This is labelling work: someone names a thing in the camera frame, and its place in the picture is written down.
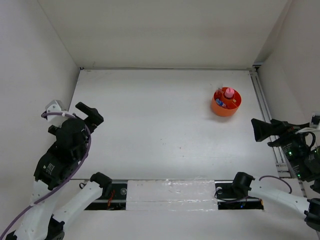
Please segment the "pink capped clear tube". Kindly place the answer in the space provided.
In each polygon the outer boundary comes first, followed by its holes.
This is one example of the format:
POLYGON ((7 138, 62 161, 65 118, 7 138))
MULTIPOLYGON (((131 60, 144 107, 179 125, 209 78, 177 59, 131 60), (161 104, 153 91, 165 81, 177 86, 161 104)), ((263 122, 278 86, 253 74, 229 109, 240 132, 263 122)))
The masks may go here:
POLYGON ((232 99, 235 95, 235 90, 231 87, 228 87, 224 92, 224 97, 226 99, 232 99))

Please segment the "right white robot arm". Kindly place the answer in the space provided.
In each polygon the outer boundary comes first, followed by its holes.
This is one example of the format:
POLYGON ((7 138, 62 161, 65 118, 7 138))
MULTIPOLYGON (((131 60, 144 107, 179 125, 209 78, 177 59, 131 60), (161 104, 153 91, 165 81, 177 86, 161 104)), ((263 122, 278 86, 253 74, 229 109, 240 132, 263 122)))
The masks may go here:
MULTIPOLYGON (((268 142, 272 148, 280 148, 289 162, 295 176, 302 182, 312 182, 310 188, 320 191, 320 148, 315 147, 316 135, 320 130, 320 118, 312 116, 311 121, 304 124, 291 124, 287 121, 271 119, 265 122, 251 119, 256 142, 276 136, 276 140, 268 142)), ((238 172, 231 184, 232 193, 240 199, 253 197, 263 201, 271 201, 287 209, 297 212, 308 227, 320 230, 320 199, 299 197, 292 191, 283 191, 256 179, 245 172, 238 172)))

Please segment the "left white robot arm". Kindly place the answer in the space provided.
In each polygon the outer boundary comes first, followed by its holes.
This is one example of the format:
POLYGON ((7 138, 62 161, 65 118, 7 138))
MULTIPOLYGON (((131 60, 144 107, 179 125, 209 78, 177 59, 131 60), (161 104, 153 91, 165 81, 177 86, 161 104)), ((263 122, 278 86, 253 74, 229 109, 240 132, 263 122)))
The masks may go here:
POLYGON ((92 133, 104 122, 96 108, 83 102, 75 107, 86 118, 68 112, 59 100, 51 101, 41 114, 50 123, 48 132, 55 136, 55 142, 37 163, 29 206, 6 227, 2 240, 62 240, 82 211, 111 194, 112 179, 97 172, 66 205, 55 209, 62 189, 89 155, 92 133))

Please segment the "blue capped spray bottle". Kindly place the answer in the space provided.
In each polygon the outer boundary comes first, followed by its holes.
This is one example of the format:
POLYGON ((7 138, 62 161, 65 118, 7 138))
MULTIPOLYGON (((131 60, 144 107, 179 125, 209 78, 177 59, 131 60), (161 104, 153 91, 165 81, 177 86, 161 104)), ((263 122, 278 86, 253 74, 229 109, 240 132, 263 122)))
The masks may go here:
POLYGON ((215 102, 217 103, 218 106, 220 106, 222 108, 225 108, 225 109, 228 108, 228 106, 223 101, 221 101, 220 99, 216 99, 215 102))

